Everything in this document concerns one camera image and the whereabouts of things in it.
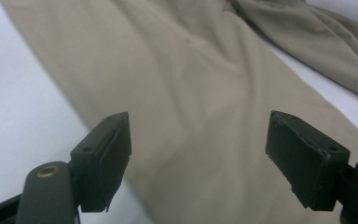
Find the khaki pants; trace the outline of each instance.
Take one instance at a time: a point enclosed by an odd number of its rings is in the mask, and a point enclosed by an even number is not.
[[[269,160],[269,113],[311,123],[351,164],[358,130],[224,1],[2,2],[90,128],[129,111],[126,177],[157,223],[338,223]]]

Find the fabric fold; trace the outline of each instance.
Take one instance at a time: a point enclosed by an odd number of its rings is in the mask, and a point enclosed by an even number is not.
[[[358,94],[358,23],[301,0],[230,0],[279,48]]]

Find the wrinkled fabric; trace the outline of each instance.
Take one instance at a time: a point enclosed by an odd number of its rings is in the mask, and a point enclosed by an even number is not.
[[[156,223],[338,223],[339,207],[304,209],[269,160],[269,113],[311,123],[351,164],[358,130],[225,2],[2,3],[89,127],[129,111],[126,178]]]
[[[230,0],[279,48],[358,94],[358,23],[301,0]]]

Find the clamp jaw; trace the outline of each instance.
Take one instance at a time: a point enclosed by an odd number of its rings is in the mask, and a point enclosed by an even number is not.
[[[339,201],[341,223],[358,223],[358,163],[348,165],[344,146],[302,119],[272,111],[266,152],[304,207],[332,211]]]
[[[71,161],[34,168],[22,195],[0,203],[0,222],[80,223],[82,212],[109,208],[131,154],[128,113],[99,123],[71,152]]]

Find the clothing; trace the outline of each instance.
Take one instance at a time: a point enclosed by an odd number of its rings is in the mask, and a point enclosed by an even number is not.
[[[130,113],[126,178],[157,223],[337,223],[339,209],[304,209],[269,160],[269,113],[312,124],[351,164],[358,130],[225,2],[2,3],[89,127]]]
[[[300,0],[231,0],[281,49],[358,94],[358,23]]]

